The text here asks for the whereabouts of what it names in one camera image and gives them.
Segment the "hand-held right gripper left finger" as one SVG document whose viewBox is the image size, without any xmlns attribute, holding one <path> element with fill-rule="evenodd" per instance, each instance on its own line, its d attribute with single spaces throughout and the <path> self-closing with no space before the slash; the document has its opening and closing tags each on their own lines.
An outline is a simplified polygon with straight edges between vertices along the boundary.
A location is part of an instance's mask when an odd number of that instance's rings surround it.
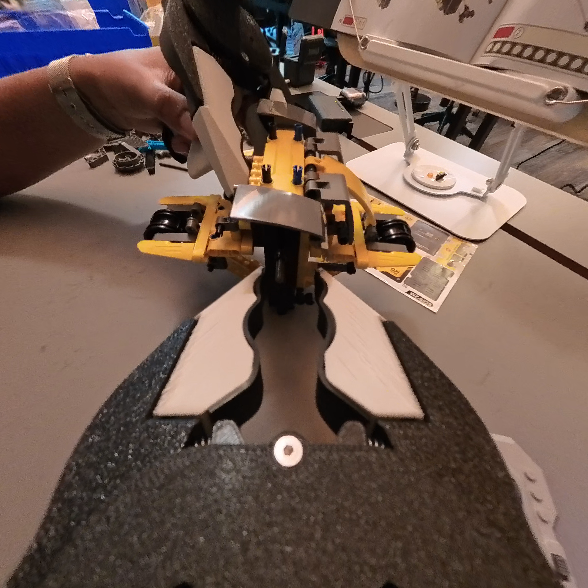
<svg viewBox="0 0 588 588">
<path fill-rule="evenodd" d="M 241 427 L 260 408 L 262 268 L 195 317 L 153 408 L 156 418 L 195 418 L 212 443 L 243 443 Z"/>
</svg>

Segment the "pile of loose building pieces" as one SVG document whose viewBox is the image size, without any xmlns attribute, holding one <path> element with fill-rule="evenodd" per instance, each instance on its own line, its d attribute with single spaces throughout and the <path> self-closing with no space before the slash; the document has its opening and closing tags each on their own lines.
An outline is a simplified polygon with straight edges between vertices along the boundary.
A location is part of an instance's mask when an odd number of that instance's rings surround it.
<svg viewBox="0 0 588 588">
<path fill-rule="evenodd" d="M 152 176 L 157 165 L 186 171 L 187 154 L 175 152 L 162 134 L 142 134 L 133 130 L 85 155 L 84 161 L 91 169 L 110 163 L 120 175 L 146 171 Z"/>
</svg>

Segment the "blue plastic bin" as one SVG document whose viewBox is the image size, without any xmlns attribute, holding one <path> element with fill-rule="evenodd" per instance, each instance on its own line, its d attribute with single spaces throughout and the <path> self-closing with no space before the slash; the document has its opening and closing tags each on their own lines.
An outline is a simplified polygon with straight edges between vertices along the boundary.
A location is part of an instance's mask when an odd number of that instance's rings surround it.
<svg viewBox="0 0 588 588">
<path fill-rule="evenodd" d="M 1 1 L 1 77 L 68 55 L 151 47 L 128 1 Z"/>
</svg>

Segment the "person's left hand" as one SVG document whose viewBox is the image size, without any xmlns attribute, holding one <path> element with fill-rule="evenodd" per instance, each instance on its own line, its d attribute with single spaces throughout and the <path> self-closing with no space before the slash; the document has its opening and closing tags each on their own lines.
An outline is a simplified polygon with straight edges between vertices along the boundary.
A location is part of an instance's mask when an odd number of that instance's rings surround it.
<svg viewBox="0 0 588 588">
<path fill-rule="evenodd" d="M 77 92 L 115 128 L 172 131 L 172 147 L 187 154 L 197 139 L 182 83 L 159 47 L 84 55 L 70 62 Z"/>
</svg>

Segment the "open instruction booklet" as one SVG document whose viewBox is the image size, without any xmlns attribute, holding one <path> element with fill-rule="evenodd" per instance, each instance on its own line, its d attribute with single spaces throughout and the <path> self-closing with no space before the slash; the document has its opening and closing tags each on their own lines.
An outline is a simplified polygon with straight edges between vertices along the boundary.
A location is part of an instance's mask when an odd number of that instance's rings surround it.
<svg viewBox="0 0 588 588">
<path fill-rule="evenodd" d="M 341 1 L 332 28 L 472 65 L 587 77 L 587 1 Z"/>
</svg>

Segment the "black rectangular pack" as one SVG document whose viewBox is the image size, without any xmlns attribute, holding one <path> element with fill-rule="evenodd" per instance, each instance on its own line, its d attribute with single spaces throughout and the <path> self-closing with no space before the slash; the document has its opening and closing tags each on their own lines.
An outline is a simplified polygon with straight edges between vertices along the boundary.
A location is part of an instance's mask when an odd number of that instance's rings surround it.
<svg viewBox="0 0 588 588">
<path fill-rule="evenodd" d="M 324 133 L 351 136 L 353 119 L 335 96 L 314 93 L 308 98 L 311 112 L 316 117 L 317 127 Z"/>
</svg>

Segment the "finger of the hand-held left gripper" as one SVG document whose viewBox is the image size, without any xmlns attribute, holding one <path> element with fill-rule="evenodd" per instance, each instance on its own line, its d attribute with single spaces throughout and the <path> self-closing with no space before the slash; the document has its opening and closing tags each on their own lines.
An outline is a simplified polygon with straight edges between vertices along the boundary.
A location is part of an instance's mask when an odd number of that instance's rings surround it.
<svg viewBox="0 0 588 588">
<path fill-rule="evenodd" d="M 244 185 L 249 180 L 249 168 L 241 150 L 241 133 L 232 112 L 234 87 L 214 57 L 198 47 L 192 50 L 203 105 L 198 107 L 192 118 L 201 148 L 193 143 L 188 157 L 188 172 L 193 179 L 205 174 L 204 160 L 207 160 L 224 193 L 233 194 L 235 185 Z"/>
</svg>

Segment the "black box device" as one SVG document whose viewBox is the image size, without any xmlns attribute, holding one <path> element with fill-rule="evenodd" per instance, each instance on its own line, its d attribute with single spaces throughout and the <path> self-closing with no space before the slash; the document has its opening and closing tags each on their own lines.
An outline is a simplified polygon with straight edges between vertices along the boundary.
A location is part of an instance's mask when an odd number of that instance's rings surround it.
<svg viewBox="0 0 588 588">
<path fill-rule="evenodd" d="M 308 35 L 302 38 L 297 56 L 284 58 L 283 76 L 290 87 L 312 84 L 324 48 L 323 35 Z"/>
</svg>

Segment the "black office chair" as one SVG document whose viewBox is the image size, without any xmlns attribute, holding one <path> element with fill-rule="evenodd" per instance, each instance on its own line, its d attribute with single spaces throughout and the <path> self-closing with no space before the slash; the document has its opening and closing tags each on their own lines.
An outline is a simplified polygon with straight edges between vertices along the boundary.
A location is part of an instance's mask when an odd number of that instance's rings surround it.
<svg viewBox="0 0 588 588">
<path fill-rule="evenodd" d="M 480 110 L 458 104 L 441 97 L 437 110 L 431 109 L 432 97 L 419 88 L 410 88 L 413 113 L 419 115 L 415 124 L 425 127 L 436 125 L 436 132 L 452 141 L 463 135 L 469 139 L 468 147 L 480 151 L 499 118 L 496 115 L 482 113 Z"/>
</svg>

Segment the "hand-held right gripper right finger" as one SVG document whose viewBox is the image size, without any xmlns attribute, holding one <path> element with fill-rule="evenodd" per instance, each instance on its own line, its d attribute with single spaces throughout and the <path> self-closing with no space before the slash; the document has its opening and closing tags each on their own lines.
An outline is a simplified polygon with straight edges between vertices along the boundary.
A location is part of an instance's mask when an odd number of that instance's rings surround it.
<svg viewBox="0 0 588 588">
<path fill-rule="evenodd" d="M 392 324 L 325 270 L 315 275 L 316 404 L 342 443 L 390 445 L 391 423 L 424 422 L 424 409 L 391 339 Z"/>
</svg>

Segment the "person's left forearm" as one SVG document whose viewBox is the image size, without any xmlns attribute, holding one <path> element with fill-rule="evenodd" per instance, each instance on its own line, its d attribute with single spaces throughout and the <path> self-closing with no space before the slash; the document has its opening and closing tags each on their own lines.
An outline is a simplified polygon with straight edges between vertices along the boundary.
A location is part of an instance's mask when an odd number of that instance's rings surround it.
<svg viewBox="0 0 588 588">
<path fill-rule="evenodd" d="M 101 144 L 62 110 L 47 67 L 1 79 L 1 196 L 34 185 Z"/>
</svg>

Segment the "white book stand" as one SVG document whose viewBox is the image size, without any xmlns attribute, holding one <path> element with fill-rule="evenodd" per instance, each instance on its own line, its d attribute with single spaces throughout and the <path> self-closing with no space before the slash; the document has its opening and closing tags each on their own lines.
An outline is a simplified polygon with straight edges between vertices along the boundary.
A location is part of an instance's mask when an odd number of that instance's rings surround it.
<svg viewBox="0 0 588 588">
<path fill-rule="evenodd" d="M 587 142 L 587 99 L 578 99 L 569 85 L 477 68 L 372 35 L 358 40 L 340 33 L 337 40 L 352 65 L 393 78 L 403 136 L 403 143 L 360 156 L 349 168 L 370 187 L 459 238 L 488 239 L 525 206 L 524 195 L 503 184 L 527 127 Z M 493 177 L 419 144 L 411 85 L 515 122 Z"/>
</svg>

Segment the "yellow building block vehicle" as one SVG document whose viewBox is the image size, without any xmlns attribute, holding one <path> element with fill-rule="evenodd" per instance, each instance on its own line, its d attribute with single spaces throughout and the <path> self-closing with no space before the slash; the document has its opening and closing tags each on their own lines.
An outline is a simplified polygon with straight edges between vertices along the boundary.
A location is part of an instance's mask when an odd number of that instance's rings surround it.
<svg viewBox="0 0 588 588">
<path fill-rule="evenodd" d="M 263 290 L 279 314 L 312 304 L 320 270 L 407 268 L 421 257 L 399 208 L 374 213 L 362 181 L 343 163 L 338 134 L 316 130 L 303 109 L 261 100 L 262 156 L 233 194 L 163 198 L 137 247 L 143 254 L 247 275 L 263 251 Z M 244 158 L 252 153 L 241 150 Z"/>
</svg>

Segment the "printed sticker sheet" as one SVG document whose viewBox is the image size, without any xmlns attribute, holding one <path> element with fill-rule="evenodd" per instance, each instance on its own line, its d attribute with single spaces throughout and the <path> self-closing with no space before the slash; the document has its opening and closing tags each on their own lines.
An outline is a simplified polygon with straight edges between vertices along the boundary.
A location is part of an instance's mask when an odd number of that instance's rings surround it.
<svg viewBox="0 0 588 588">
<path fill-rule="evenodd" d="M 399 214 L 409 225 L 421 259 L 413 267 L 366 269 L 394 290 L 437 312 L 478 246 L 457 238 L 412 212 Z"/>
</svg>

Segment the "grey toy battery box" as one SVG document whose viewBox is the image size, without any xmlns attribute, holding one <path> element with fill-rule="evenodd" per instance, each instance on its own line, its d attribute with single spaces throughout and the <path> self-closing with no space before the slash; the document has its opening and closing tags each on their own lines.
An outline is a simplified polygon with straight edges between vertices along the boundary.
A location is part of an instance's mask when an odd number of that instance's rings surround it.
<svg viewBox="0 0 588 588">
<path fill-rule="evenodd" d="M 491 434 L 518 487 L 527 523 L 562 587 L 576 587 L 564 548 L 555 533 L 557 512 L 540 467 L 510 437 Z"/>
</svg>

